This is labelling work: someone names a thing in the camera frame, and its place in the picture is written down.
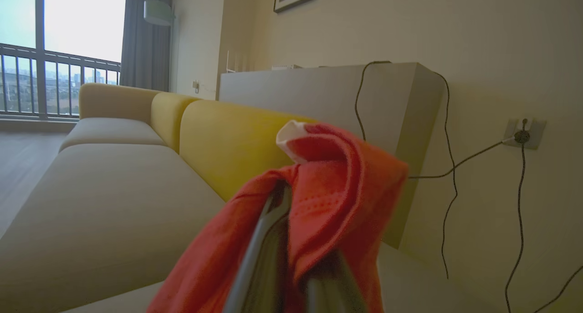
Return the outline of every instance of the sofa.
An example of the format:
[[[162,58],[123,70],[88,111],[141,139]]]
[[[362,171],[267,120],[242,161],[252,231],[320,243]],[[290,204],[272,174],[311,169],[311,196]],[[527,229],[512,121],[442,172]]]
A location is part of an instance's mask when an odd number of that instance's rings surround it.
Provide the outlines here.
[[[275,145],[308,118],[105,84],[0,240],[0,312],[61,312],[163,281]]]

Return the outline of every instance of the sky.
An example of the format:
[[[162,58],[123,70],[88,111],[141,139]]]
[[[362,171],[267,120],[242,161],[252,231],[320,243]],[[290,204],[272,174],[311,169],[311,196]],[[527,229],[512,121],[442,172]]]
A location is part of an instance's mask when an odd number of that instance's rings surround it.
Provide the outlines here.
[[[45,49],[121,61],[125,0],[45,0]],[[0,0],[0,43],[35,47],[35,0]]]

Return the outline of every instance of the metal railing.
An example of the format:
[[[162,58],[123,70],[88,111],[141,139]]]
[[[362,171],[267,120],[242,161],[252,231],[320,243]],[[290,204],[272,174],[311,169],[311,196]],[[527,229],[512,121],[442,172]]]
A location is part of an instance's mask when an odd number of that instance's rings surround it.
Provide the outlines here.
[[[0,115],[79,118],[81,85],[119,84],[120,71],[119,62],[0,43]]]

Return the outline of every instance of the orange cloth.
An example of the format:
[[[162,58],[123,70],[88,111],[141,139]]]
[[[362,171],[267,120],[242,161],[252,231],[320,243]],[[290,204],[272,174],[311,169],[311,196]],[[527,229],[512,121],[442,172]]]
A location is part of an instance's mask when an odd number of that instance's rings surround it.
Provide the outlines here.
[[[335,248],[342,250],[369,311],[383,311],[376,259],[407,165],[333,126],[305,129],[308,135],[287,146],[308,162],[245,184],[184,252],[148,313],[222,311],[265,201],[281,179],[293,190],[286,312],[303,310],[300,279]]]

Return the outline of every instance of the wooden floor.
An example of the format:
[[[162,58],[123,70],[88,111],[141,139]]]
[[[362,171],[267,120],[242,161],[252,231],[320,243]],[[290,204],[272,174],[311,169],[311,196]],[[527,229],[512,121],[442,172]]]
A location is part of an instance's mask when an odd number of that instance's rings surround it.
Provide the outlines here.
[[[0,238],[56,157],[65,136],[0,132]]]

